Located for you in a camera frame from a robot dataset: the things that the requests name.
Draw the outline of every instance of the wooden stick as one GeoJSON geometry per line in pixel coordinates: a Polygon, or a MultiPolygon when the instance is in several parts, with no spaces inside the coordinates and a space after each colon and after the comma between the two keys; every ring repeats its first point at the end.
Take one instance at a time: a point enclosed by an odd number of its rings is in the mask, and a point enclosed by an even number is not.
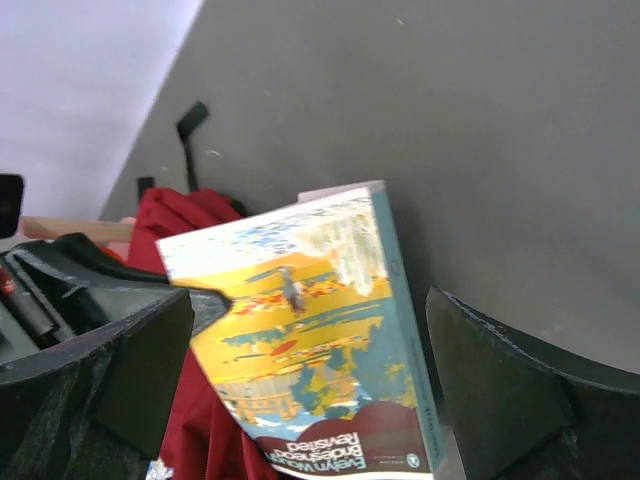
{"type": "Polygon", "coordinates": [[[23,235],[39,240],[53,240],[68,233],[84,233],[94,243],[130,242],[133,234],[133,225],[126,223],[48,217],[22,217],[21,220],[23,235]]]}

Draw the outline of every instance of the red cloth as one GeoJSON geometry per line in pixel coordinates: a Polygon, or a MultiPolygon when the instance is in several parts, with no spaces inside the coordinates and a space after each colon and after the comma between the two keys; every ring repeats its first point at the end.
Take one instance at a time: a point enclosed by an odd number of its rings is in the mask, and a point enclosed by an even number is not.
{"type": "MultiPolygon", "coordinates": [[[[159,238],[237,220],[230,199],[212,190],[182,195],[149,189],[136,218],[127,265],[164,273],[159,238]]],[[[160,456],[174,480],[277,480],[253,441],[209,384],[191,349],[173,401],[160,456]]]]}

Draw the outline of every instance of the gray surface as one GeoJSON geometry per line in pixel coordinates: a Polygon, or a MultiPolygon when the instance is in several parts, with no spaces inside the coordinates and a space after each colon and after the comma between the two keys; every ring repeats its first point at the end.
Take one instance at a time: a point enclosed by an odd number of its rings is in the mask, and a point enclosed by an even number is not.
{"type": "Polygon", "coordinates": [[[263,211],[385,179],[418,315],[436,283],[639,372],[638,24],[631,0],[209,0],[128,168],[184,188],[173,124],[202,99],[203,184],[263,211]]]}

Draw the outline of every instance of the brideshead revisited book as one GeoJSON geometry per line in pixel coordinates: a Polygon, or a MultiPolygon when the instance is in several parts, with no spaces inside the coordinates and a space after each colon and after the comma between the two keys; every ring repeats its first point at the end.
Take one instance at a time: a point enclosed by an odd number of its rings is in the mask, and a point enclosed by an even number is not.
{"type": "Polygon", "coordinates": [[[384,182],[158,241],[173,284],[222,291],[192,339],[273,467],[302,479],[431,479],[444,455],[384,182]]]}

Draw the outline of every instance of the book cover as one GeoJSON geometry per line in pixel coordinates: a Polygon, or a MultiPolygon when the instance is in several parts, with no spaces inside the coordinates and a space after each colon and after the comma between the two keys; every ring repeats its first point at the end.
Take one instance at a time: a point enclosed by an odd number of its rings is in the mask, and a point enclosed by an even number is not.
{"type": "Polygon", "coordinates": [[[441,439],[383,186],[158,242],[172,283],[233,300],[192,349],[274,468],[298,478],[432,478],[441,439]]]}

